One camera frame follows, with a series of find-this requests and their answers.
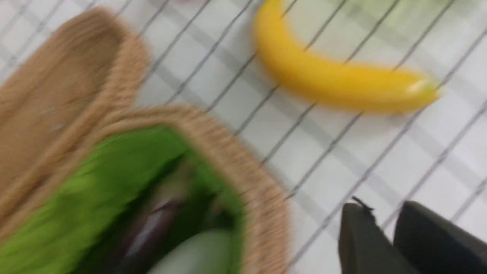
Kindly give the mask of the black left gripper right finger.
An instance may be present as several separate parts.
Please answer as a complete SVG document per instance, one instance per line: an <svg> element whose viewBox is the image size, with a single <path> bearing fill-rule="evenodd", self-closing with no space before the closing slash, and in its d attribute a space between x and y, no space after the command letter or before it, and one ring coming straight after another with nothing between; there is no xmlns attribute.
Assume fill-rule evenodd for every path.
<svg viewBox="0 0 487 274"><path fill-rule="evenodd" d="M485 274L486 242L415 201L403 204L393 245L421 274Z"/></svg>

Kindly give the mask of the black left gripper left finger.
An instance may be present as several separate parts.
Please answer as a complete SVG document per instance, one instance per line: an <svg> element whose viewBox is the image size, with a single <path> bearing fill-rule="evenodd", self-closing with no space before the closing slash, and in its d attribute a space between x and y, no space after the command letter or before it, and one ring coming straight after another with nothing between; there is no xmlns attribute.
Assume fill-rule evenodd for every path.
<svg viewBox="0 0 487 274"><path fill-rule="evenodd" d="M357 197L342 207L339 260L343 274L417 274L376 224L373 208Z"/></svg>

